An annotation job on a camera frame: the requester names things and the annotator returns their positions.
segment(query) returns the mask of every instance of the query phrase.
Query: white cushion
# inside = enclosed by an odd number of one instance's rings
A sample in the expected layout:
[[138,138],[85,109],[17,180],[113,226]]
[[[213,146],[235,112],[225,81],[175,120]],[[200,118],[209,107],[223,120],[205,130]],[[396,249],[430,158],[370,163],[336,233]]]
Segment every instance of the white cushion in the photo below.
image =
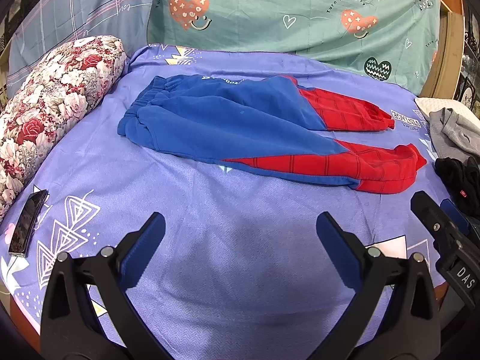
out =
[[425,116],[425,119],[430,121],[430,112],[440,111],[444,108],[452,108],[457,114],[464,116],[475,126],[480,128],[480,120],[475,114],[469,110],[465,105],[456,100],[451,99],[433,99],[430,97],[418,97],[415,99],[415,103],[419,110]]

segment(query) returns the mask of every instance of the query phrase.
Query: floral pillow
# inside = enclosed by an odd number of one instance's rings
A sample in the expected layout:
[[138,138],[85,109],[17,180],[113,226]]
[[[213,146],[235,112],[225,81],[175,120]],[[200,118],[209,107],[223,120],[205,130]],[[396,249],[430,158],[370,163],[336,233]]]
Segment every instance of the floral pillow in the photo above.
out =
[[93,110],[122,74],[113,36],[68,42],[46,54],[0,115],[0,222],[63,136]]

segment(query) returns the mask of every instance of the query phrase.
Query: black phone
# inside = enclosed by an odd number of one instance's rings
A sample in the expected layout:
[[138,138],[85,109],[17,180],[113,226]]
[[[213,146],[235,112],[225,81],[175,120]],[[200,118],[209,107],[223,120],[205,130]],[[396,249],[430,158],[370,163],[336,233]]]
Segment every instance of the black phone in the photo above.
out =
[[8,252],[12,256],[27,256],[35,221],[48,193],[47,190],[41,190],[28,197],[11,237]]

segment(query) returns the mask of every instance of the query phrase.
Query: black cloth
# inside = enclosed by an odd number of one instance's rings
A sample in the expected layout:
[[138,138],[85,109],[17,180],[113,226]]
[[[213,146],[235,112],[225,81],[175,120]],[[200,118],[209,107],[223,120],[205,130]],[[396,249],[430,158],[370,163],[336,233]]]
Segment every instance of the black cloth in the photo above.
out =
[[439,158],[435,161],[435,172],[457,208],[480,219],[480,169],[475,159],[469,157],[463,164],[454,158]]

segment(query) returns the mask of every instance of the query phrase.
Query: metal screw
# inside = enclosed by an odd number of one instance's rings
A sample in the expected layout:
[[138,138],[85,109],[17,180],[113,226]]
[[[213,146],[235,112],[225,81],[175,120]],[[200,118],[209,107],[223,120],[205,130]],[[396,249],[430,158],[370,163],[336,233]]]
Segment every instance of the metal screw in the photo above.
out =
[[414,259],[417,263],[422,263],[423,260],[425,260],[425,257],[423,257],[423,254],[418,253],[418,252],[415,252],[415,253],[413,254],[413,259]]
[[68,259],[68,253],[67,252],[62,252],[62,253],[59,253],[58,256],[57,256],[57,260],[60,261],[61,263],[63,263],[66,259]]
[[105,246],[102,250],[100,250],[100,254],[103,257],[110,257],[113,254],[113,248],[111,246]]
[[377,247],[373,246],[373,247],[369,247],[368,248],[368,254],[372,257],[380,257],[382,252],[380,251],[380,249],[378,249]]

